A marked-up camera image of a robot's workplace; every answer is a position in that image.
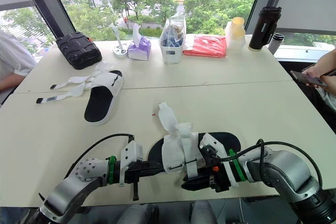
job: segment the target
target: red folded fabric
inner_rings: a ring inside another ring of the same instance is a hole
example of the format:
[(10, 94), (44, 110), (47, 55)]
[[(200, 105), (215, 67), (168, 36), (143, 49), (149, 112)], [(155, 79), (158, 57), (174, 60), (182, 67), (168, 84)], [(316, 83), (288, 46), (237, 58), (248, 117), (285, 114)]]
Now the red folded fabric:
[(183, 54), (213, 58), (223, 58), (226, 56), (226, 41), (224, 36), (194, 35), (193, 37), (193, 42), (186, 41), (186, 50), (183, 51)]

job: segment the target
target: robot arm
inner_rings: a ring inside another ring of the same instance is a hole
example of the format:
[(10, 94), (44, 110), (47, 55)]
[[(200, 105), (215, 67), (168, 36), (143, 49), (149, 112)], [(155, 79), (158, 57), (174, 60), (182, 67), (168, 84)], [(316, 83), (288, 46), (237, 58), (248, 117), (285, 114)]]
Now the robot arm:
[(203, 172), (203, 175), (205, 174), (203, 178), (188, 180), (185, 177), (183, 188), (200, 189), (200, 185), (206, 185), (205, 179), (208, 180), (209, 187), (220, 192), (228, 190), (228, 186), (234, 186), (236, 182), (262, 181), (275, 188), (304, 224), (332, 223), (336, 220), (336, 204), (322, 190), (320, 184), (311, 176), (306, 163), (297, 155), (265, 147), (263, 169), (260, 169), (261, 147), (259, 147), (236, 159), (238, 161), (236, 164), (234, 161), (229, 162), (230, 166), (227, 168), (224, 166), (225, 162), (220, 162), (221, 158), (226, 157), (225, 148), (211, 135), (204, 135), (200, 148), (206, 163), (212, 166), (205, 168), (207, 170)]
[[(263, 169), (260, 169), (261, 148), (233, 161), (222, 162), (221, 158), (227, 157), (224, 146), (205, 134), (200, 149), (206, 166), (198, 169), (198, 177), (188, 179), (186, 176), (182, 188), (199, 190), (210, 187), (221, 192), (229, 190), (230, 186), (237, 187), (240, 181), (263, 181), (277, 190), (304, 224), (336, 220), (336, 204), (311, 176), (306, 163), (295, 154), (265, 147)], [(104, 161), (90, 158), (77, 164), (28, 223), (67, 223), (92, 191), (108, 184), (123, 186), (124, 183), (133, 183), (133, 200), (138, 200), (139, 178), (162, 172), (162, 164), (142, 161), (141, 146), (131, 141), (123, 149), (121, 161), (112, 156)]]

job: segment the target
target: hand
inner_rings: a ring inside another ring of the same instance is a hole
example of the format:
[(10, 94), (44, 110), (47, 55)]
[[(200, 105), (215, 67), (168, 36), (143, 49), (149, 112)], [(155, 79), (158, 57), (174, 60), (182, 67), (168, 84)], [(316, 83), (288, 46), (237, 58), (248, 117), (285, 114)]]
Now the hand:
[[(317, 77), (320, 78), (321, 74), (319, 69), (316, 66), (311, 66), (310, 68), (306, 69), (305, 71), (303, 71), (302, 73), (307, 74), (311, 77)], [(306, 83), (306, 86), (311, 86), (311, 87), (315, 87), (315, 88), (320, 88), (320, 86), (316, 85), (316, 84), (309, 84)]]
[(319, 69), (316, 66), (311, 66), (310, 68), (306, 69), (305, 71), (303, 71), (302, 73), (308, 74), (312, 77), (321, 77), (321, 73), (319, 71)]

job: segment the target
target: slipper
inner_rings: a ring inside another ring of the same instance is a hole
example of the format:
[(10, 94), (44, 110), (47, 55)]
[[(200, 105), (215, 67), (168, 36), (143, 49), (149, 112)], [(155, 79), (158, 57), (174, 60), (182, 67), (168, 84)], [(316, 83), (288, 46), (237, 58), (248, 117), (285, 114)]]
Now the slipper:
[(85, 120), (90, 125), (106, 123), (122, 84), (123, 77), (119, 70), (101, 73), (94, 78), (84, 114)]

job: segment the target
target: black thermos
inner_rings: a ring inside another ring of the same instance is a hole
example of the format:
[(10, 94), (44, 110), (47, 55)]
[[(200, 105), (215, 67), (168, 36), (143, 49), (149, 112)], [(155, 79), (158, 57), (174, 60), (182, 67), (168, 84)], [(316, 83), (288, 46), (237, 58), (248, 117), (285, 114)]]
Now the black thermos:
[(277, 21), (281, 16), (281, 7), (264, 7), (259, 13), (258, 23), (248, 48), (252, 51), (260, 51), (268, 44), (277, 28)]

